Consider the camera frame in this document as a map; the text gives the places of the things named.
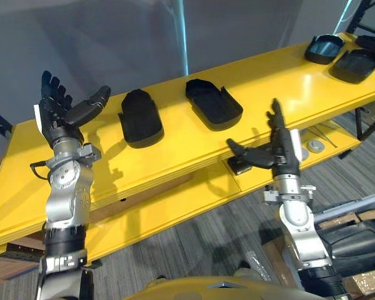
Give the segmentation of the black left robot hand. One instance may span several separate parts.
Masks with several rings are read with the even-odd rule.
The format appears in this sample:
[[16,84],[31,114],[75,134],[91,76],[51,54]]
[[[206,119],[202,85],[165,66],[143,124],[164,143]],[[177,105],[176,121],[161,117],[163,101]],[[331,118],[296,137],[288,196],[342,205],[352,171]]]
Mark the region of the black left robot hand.
[[80,127],[98,116],[108,103],[109,86],[101,86],[92,96],[72,105],[73,98],[66,93],[59,78],[49,71],[41,76],[41,100],[34,106],[35,120],[39,131],[51,148],[63,138],[72,138],[84,143]]

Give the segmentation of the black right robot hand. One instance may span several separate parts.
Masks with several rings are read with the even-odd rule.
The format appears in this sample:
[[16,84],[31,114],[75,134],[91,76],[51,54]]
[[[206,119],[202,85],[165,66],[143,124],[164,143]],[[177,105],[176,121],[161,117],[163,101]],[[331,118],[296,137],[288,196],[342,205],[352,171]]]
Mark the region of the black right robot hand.
[[274,98],[271,112],[267,112],[268,125],[271,128],[271,150],[244,147],[231,138],[226,143],[233,154],[241,161],[261,169],[270,169],[272,176],[293,175],[299,176],[299,160],[294,153],[290,131],[286,128],[281,105]]

